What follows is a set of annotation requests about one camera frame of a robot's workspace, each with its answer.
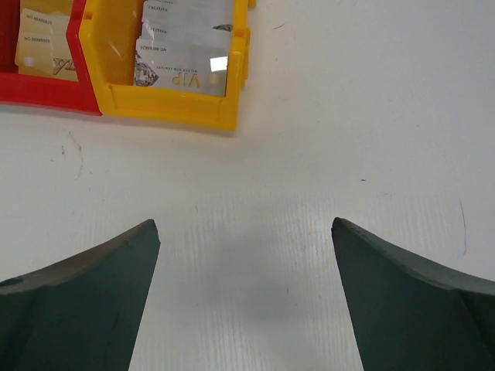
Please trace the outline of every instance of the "yellow bin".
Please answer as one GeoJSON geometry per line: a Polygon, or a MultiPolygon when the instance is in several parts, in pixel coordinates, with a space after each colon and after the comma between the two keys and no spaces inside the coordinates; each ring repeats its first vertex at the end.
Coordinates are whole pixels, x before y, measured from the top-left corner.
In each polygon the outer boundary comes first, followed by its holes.
{"type": "Polygon", "coordinates": [[[227,91],[225,97],[211,97],[133,86],[144,0],[87,0],[79,38],[101,113],[235,130],[241,88],[249,69],[248,8],[254,7],[256,0],[233,1],[227,91]]]}

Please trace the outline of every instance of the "plastic bin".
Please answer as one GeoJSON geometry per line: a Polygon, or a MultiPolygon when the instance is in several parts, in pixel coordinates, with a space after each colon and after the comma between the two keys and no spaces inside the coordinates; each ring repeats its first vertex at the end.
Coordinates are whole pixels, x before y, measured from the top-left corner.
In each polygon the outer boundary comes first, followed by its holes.
{"type": "Polygon", "coordinates": [[[79,37],[101,112],[234,130],[241,87],[248,78],[248,7],[256,0],[234,1],[227,92],[225,97],[211,97],[134,87],[135,41],[141,32],[144,0],[87,0],[79,37]]]}
{"type": "Polygon", "coordinates": [[[67,41],[79,82],[19,75],[15,50],[19,35],[19,0],[0,3],[0,102],[101,114],[79,43],[85,0],[74,0],[67,41]]]}

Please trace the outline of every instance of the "gold card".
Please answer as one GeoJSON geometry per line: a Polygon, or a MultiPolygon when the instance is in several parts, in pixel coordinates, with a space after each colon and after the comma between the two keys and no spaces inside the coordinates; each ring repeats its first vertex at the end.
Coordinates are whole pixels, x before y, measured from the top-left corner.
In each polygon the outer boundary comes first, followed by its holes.
{"type": "Polygon", "coordinates": [[[15,64],[23,75],[77,81],[65,36],[20,33],[15,64]]]}
{"type": "Polygon", "coordinates": [[[19,32],[65,36],[69,20],[70,17],[67,15],[51,15],[24,9],[21,12],[19,32]]]}
{"type": "Polygon", "coordinates": [[[73,0],[21,0],[21,12],[31,9],[45,14],[70,16],[72,5],[73,0]]]}

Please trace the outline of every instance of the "white table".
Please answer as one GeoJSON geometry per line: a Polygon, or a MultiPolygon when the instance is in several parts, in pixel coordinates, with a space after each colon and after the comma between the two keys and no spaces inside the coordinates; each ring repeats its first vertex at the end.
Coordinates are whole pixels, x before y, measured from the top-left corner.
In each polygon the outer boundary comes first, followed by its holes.
{"type": "Polygon", "coordinates": [[[494,15],[261,0],[235,138],[2,107],[0,280],[151,217],[131,370],[362,369],[334,217],[495,280],[494,15]]]}

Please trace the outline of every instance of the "white surface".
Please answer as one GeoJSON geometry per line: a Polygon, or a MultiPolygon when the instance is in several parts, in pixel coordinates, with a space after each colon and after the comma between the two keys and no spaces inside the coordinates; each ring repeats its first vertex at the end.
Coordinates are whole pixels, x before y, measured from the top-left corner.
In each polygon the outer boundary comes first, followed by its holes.
{"type": "Polygon", "coordinates": [[[151,217],[131,370],[362,369],[334,217],[495,280],[494,14],[261,0],[236,138],[3,107],[0,279],[151,217]]]}

